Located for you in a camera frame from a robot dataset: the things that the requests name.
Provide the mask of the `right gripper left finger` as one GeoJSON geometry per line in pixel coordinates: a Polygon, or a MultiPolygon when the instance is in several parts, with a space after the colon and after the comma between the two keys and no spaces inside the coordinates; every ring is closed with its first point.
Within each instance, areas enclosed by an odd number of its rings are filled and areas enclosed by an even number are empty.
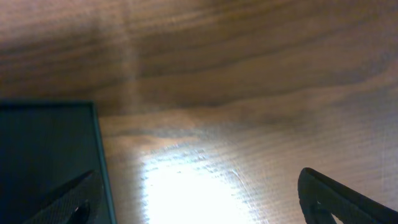
{"type": "Polygon", "coordinates": [[[101,175],[89,170],[34,203],[22,224],[93,224],[102,198],[101,175]]]}

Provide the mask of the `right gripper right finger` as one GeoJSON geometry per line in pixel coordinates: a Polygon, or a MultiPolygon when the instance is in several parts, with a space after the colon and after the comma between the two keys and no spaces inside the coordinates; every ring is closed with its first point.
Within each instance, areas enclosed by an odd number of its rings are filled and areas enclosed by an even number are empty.
{"type": "Polygon", "coordinates": [[[309,224],[397,223],[397,212],[306,167],[298,178],[298,197],[309,224]]]}

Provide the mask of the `dark green box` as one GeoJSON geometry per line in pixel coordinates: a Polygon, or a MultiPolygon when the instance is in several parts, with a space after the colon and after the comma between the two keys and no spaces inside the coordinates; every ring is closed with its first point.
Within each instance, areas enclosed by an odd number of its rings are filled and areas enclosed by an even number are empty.
{"type": "Polygon", "coordinates": [[[94,223],[116,214],[96,108],[89,101],[1,102],[1,222],[22,223],[44,195],[89,171],[102,178],[94,223]]]}

